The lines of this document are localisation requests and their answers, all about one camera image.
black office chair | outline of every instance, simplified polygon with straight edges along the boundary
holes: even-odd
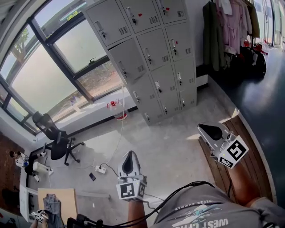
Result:
[[[51,147],[47,146],[46,143],[44,145],[44,151],[46,149],[51,150],[50,158],[52,160],[61,159],[65,155],[64,164],[68,166],[69,164],[66,161],[68,156],[71,155],[76,162],[80,162],[79,159],[74,157],[72,150],[79,145],[84,145],[83,142],[74,145],[75,138],[69,140],[66,131],[59,130],[48,114],[41,115],[36,112],[33,115],[33,122],[50,140],[53,140]]]

locker vent slot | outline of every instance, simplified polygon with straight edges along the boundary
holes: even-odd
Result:
[[[168,55],[162,57],[163,62],[169,61]]]
[[[191,48],[187,48],[186,50],[186,54],[188,55],[188,54],[191,54]]]
[[[129,31],[128,31],[128,29],[125,26],[123,28],[119,28],[119,32],[121,33],[121,35],[124,35],[125,33],[128,33]]]
[[[139,72],[144,71],[144,66],[143,66],[143,65],[139,66],[139,67],[138,67],[138,71],[139,71]]]
[[[177,11],[177,14],[178,14],[178,17],[183,17],[184,11],[183,10]]]
[[[158,22],[157,17],[156,16],[150,17],[150,22],[151,24],[157,23]]]

red white object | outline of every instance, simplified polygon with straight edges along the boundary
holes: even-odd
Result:
[[[111,101],[111,103],[108,103],[107,108],[110,109],[112,115],[117,120],[124,120],[128,116],[126,111],[124,111],[123,105],[119,103],[119,99],[117,99],[116,101]]]

